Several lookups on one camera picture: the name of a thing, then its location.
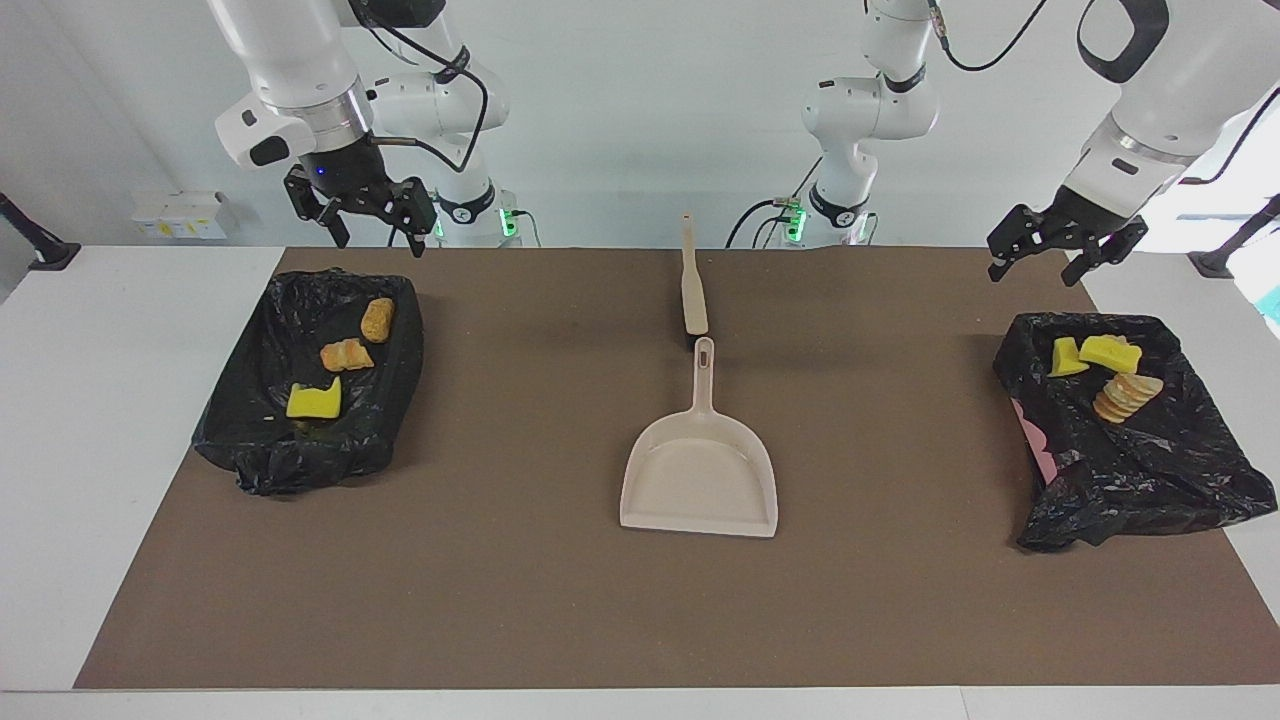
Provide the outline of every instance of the brown paper surface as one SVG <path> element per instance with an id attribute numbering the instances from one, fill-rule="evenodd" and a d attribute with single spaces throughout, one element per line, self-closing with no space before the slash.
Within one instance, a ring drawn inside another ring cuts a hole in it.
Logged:
<path id="1" fill-rule="evenodd" d="M 991 360 L 1016 313 L 1092 310 L 1059 254 L 998 286 L 980 250 L 699 258 L 776 538 L 618 525 L 631 443 L 690 402 L 678 252 L 292 249 L 417 288 L 394 462 L 269 500 L 188 455 L 77 687 L 1280 682 L 1221 532 L 1015 548 L 1029 465 Z"/>

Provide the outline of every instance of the black garbage bag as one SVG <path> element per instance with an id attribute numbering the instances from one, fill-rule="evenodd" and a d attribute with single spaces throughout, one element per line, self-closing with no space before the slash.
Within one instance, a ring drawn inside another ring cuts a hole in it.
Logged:
<path id="1" fill-rule="evenodd" d="M 361 340 L 374 368 L 342 373 L 342 415 L 284 416 L 293 383 L 329 387 L 330 342 L 360 338 L 369 301 L 396 301 L 390 338 Z M 387 468 L 422 369 L 422 316 L 413 283 L 340 269 L 282 273 L 266 286 L 196 427 L 196 452 L 237 474 L 251 495 L 297 493 Z"/>
<path id="2" fill-rule="evenodd" d="M 1139 373 L 1165 380 L 1164 391 L 1120 425 L 1093 411 L 1111 370 L 1048 377 L 1056 338 L 1079 343 L 1097 334 L 1125 336 L 1142 347 Z M 1245 460 L 1178 337 L 1158 319 L 1019 315 L 995 369 L 1025 421 L 1044 436 L 1043 451 L 1030 448 L 1033 457 L 1042 451 L 1052 459 L 1033 462 L 1050 477 L 1038 482 L 1020 546 L 1055 551 L 1076 539 L 1097 546 L 1117 533 L 1190 533 L 1276 510 L 1271 482 Z"/>

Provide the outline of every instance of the white table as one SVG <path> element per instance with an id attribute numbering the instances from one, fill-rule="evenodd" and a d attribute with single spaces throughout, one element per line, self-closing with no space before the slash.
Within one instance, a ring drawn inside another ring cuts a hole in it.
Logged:
<path id="1" fill-rule="evenodd" d="M 0 719 L 1280 716 L 1280 685 L 69 692 L 280 252 L 86 247 L 0 305 Z M 1102 311 L 1161 316 L 1251 461 L 1280 478 L 1280 342 L 1234 286 L 1158 255 L 1085 286 Z M 1280 516 L 1228 536 L 1280 616 Z"/>

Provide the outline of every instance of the yellow sponge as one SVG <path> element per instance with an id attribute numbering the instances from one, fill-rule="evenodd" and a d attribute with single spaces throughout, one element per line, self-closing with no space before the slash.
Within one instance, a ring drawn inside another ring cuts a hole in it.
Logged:
<path id="1" fill-rule="evenodd" d="M 1075 347 L 1074 337 L 1060 337 L 1053 341 L 1053 369 L 1048 377 L 1065 378 L 1088 369 L 1088 365 L 1080 363 L 1080 351 Z"/>
<path id="2" fill-rule="evenodd" d="M 293 383 L 289 405 L 284 409 L 289 418 L 320 418 L 332 420 L 342 414 L 342 378 L 334 378 L 329 389 L 302 387 Z"/>
<path id="3" fill-rule="evenodd" d="M 1114 336 L 1088 337 L 1080 346 L 1080 360 L 1111 368 L 1117 373 L 1137 373 L 1140 359 L 1140 347 Z"/>

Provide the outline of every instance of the dustpan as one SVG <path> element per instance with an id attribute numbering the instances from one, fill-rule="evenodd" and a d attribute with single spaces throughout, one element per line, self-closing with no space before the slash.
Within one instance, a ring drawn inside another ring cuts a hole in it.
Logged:
<path id="1" fill-rule="evenodd" d="M 694 346 L 694 405 L 649 425 L 622 479 L 623 527 L 771 538 L 778 495 L 764 443 L 712 407 L 716 343 Z"/>

